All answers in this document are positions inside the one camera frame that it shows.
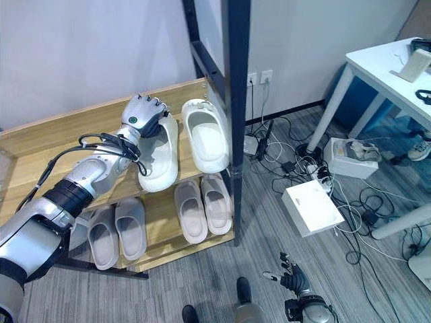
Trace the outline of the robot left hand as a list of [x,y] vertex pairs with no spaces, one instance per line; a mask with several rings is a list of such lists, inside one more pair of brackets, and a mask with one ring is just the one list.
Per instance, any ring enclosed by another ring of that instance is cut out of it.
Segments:
[[142,138],[152,138],[160,133],[159,120],[168,115],[167,105],[158,98],[133,96],[126,105],[121,122],[134,128]]

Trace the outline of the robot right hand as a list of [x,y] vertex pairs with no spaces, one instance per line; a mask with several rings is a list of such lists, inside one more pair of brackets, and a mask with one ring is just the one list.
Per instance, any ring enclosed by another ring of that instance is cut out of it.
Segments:
[[312,293],[310,283],[302,269],[295,262],[292,262],[289,255],[284,252],[279,253],[279,259],[284,273],[278,275],[273,272],[263,271],[263,277],[290,290],[297,298],[310,295]]

